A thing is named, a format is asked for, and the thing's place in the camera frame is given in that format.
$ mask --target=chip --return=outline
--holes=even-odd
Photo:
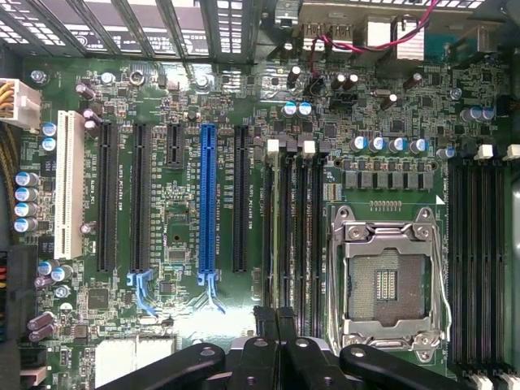
[[[55,177],[56,176],[56,155],[46,154],[40,157],[40,176]]]
[[[89,310],[108,309],[108,290],[106,288],[90,289],[87,306]]]
[[[54,237],[39,236],[38,237],[38,257],[41,259],[54,258]]]

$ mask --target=green circuit board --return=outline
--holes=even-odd
[[[49,83],[41,87],[42,122],[56,123],[58,111],[75,111],[94,107],[102,118],[118,128],[118,201],[116,213],[116,256],[113,273],[98,271],[96,236],[84,235],[83,255],[64,261],[73,267],[67,281],[71,294],[54,296],[53,286],[38,291],[38,311],[51,311],[58,320],[53,336],[41,342],[48,350],[48,366],[54,389],[93,389],[95,387],[96,348],[104,340],[173,340],[175,350],[199,340],[229,349],[240,336],[256,334],[253,309],[265,301],[268,272],[264,264],[265,182],[267,141],[270,139],[330,141],[331,150],[323,168],[323,226],[333,218],[332,210],[342,205],[352,208],[357,219],[366,221],[410,221],[421,207],[430,207],[440,228],[443,247],[447,245],[448,166],[436,151],[455,146],[463,137],[500,136],[505,120],[489,125],[463,122],[461,106],[495,106],[501,88],[507,89],[505,66],[496,60],[472,65],[466,70],[451,70],[444,65],[425,65],[421,69],[423,85],[405,91],[402,79],[378,79],[371,69],[353,69],[360,77],[356,88],[357,102],[350,110],[329,110],[328,96],[311,99],[313,113],[309,118],[286,119],[280,114],[286,102],[307,100],[303,91],[305,77],[295,89],[287,90],[285,77],[289,63],[264,63],[245,68],[224,68],[193,64],[190,80],[185,69],[175,63],[142,63],[102,61],[97,59],[28,58],[24,74],[39,69]],[[327,65],[326,77],[345,72],[344,67]],[[142,86],[129,83],[131,72],[145,76]],[[115,82],[105,85],[101,74],[109,72]],[[162,75],[169,84],[159,88]],[[205,77],[207,87],[198,88],[193,80]],[[84,83],[96,92],[93,102],[86,102],[74,86]],[[453,100],[450,90],[460,88],[461,100]],[[381,98],[375,89],[390,89],[399,102],[389,110],[380,110]],[[190,121],[189,115],[196,114]],[[184,169],[171,169],[165,163],[167,125],[184,126]],[[216,261],[218,282],[216,296],[223,310],[217,310],[208,299],[206,289],[197,282],[199,252],[199,180],[201,160],[201,124],[217,127],[216,187]],[[150,213],[145,226],[149,229],[149,263],[154,277],[149,283],[147,305],[156,316],[137,307],[135,288],[127,286],[131,258],[131,204],[133,124],[146,124],[151,131]],[[236,125],[248,125],[249,190],[247,270],[232,271],[233,253],[233,186]],[[396,137],[407,140],[423,138],[427,149],[421,154],[370,154],[351,150],[350,141],[363,136],[367,140],[382,137],[386,142]],[[38,201],[39,229],[23,240],[50,244],[54,235],[53,154],[41,148],[43,136],[26,132],[22,136],[23,171],[40,175]],[[85,133],[84,140],[84,222],[95,222],[98,215],[98,141]],[[390,183],[378,182],[378,174],[390,175]],[[292,185],[296,188],[296,178]],[[280,189],[275,186],[275,194]],[[296,190],[290,196],[296,204]],[[292,223],[297,221],[295,208]],[[323,243],[327,232],[324,230]],[[290,251],[293,273],[295,248]],[[326,253],[323,245],[319,250]],[[326,274],[324,267],[320,272]],[[428,274],[423,276],[422,289],[429,288]],[[294,282],[290,282],[288,302],[297,303]],[[325,302],[325,283],[320,299]],[[321,313],[325,322],[327,313]],[[304,323],[301,334],[310,336],[310,324]],[[422,364],[443,375],[450,375],[446,365],[445,340],[428,363],[421,363],[414,354],[400,356]]]

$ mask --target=short pcie x1 slot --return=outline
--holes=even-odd
[[[184,168],[184,128],[180,123],[167,126],[166,165],[170,168]]]
[[[75,111],[58,111],[56,192],[54,196],[54,258],[81,256],[85,120]]]
[[[97,270],[112,272],[115,268],[118,144],[116,126],[102,123],[97,139]]]
[[[233,189],[233,272],[247,271],[249,233],[249,128],[235,126]]]
[[[201,177],[199,206],[198,283],[213,278],[216,256],[217,131],[213,124],[201,126]]]
[[[150,268],[151,139],[145,124],[133,125],[130,271],[136,273]]]

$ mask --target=black pcie slot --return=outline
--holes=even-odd
[[[295,141],[288,141],[282,153],[279,174],[279,281],[280,305],[291,305],[291,233],[293,231],[293,155],[297,152]]]
[[[144,272],[150,268],[150,157],[151,131],[145,124],[134,124],[131,272]]]
[[[263,305],[271,307],[271,223],[272,223],[272,197],[273,197],[273,167],[266,162],[264,166],[264,187],[263,187]]]
[[[118,128],[102,123],[97,139],[97,270],[115,268],[118,201]]]
[[[306,275],[307,275],[307,220],[308,215],[308,183],[310,162],[297,160],[296,183],[296,224],[294,231],[294,267],[295,267],[295,314],[297,316],[298,334],[304,335],[306,329]]]
[[[167,126],[166,165],[170,168],[184,168],[184,128],[179,123]]]
[[[249,234],[249,128],[235,126],[233,193],[233,272],[247,271]]]
[[[449,165],[448,361],[460,377],[509,369],[504,361],[504,174],[509,168],[502,164],[458,159]]]

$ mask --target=black capacitor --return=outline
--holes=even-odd
[[[423,82],[423,75],[420,73],[414,73],[407,81],[403,83],[405,90],[412,89]]]
[[[76,92],[86,100],[93,100],[96,97],[96,93],[83,83],[76,84]]]
[[[344,74],[338,73],[334,76],[334,80],[331,82],[331,89],[336,90],[341,88],[341,86],[345,83],[346,80],[347,78]]]
[[[37,343],[46,337],[52,336],[53,333],[54,325],[46,325],[42,329],[29,333],[29,340],[33,343]]]
[[[343,90],[348,91],[349,89],[352,89],[356,86],[356,84],[359,81],[359,76],[350,74],[347,76],[347,80],[343,83]]]
[[[381,102],[381,110],[387,110],[397,102],[397,95],[392,93]]]

